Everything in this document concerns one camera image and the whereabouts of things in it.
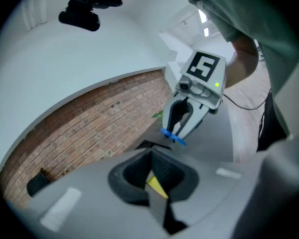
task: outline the ceiling light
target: ceiling light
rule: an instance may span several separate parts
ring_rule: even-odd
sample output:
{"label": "ceiling light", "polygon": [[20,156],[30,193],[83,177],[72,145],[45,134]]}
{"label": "ceiling light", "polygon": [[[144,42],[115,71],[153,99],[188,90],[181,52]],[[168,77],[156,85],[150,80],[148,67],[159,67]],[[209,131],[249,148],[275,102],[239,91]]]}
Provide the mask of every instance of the ceiling light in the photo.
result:
{"label": "ceiling light", "polygon": [[204,29],[204,34],[205,34],[206,37],[209,36],[209,30],[208,30],[208,27]]}
{"label": "ceiling light", "polygon": [[200,20],[202,23],[205,23],[207,21],[207,17],[206,17],[206,14],[203,13],[201,10],[198,10],[199,12],[199,16],[200,16]]}

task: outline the yellow object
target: yellow object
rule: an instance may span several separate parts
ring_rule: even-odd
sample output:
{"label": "yellow object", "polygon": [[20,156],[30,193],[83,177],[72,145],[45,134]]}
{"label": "yellow object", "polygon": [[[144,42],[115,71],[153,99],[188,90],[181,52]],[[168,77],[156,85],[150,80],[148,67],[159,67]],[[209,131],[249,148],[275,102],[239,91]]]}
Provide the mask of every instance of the yellow object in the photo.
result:
{"label": "yellow object", "polygon": [[153,176],[151,179],[149,179],[147,181],[147,184],[149,184],[161,196],[168,199],[168,195],[165,193],[164,189],[161,187],[160,183],[158,182],[158,180],[155,176]]}

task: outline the white label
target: white label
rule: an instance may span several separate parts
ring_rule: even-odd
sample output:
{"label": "white label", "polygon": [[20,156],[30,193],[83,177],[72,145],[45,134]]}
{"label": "white label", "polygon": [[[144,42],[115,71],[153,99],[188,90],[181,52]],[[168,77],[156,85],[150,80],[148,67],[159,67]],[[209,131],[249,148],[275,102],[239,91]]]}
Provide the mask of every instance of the white label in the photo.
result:
{"label": "white label", "polygon": [[220,175],[220,176],[227,177],[227,178],[236,179],[236,180],[239,180],[240,177],[241,177],[241,174],[240,174],[240,173],[236,173],[236,172],[227,170],[227,169],[222,168],[222,167],[221,167],[221,168],[218,168],[218,169],[216,170],[216,174],[217,174],[217,175]]}
{"label": "white label", "polygon": [[41,225],[53,232],[58,232],[81,196],[81,191],[75,188],[68,188],[65,194],[41,218]]}

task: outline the cable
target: cable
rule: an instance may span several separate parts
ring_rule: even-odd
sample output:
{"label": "cable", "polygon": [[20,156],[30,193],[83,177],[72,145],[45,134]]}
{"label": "cable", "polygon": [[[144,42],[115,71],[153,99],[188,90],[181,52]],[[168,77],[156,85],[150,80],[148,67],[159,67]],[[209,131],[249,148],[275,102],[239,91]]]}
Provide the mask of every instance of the cable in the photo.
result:
{"label": "cable", "polygon": [[241,109],[247,110],[247,111],[254,111],[254,110],[257,110],[257,109],[258,109],[260,106],[262,106],[262,105],[265,103],[265,101],[267,100],[267,98],[265,98],[265,100],[264,100],[260,105],[258,105],[256,108],[246,108],[246,107],[242,107],[242,106],[236,104],[236,103],[235,103],[229,96],[227,96],[226,94],[224,94],[224,96],[227,97],[227,98],[229,99],[229,101],[231,101],[235,106],[237,106],[237,107],[239,107],[239,108],[241,108]]}

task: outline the person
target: person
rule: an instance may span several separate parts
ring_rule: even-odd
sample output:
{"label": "person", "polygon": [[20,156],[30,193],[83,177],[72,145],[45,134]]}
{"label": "person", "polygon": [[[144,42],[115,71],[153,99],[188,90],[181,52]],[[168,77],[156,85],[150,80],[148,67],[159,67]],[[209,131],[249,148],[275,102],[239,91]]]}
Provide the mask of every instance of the person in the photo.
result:
{"label": "person", "polygon": [[269,72],[271,91],[260,123],[258,149],[286,138],[289,129],[275,96],[299,61],[299,41],[279,11],[267,0],[189,0],[217,26],[235,53],[226,68],[226,87],[249,77],[258,64],[257,40]]}

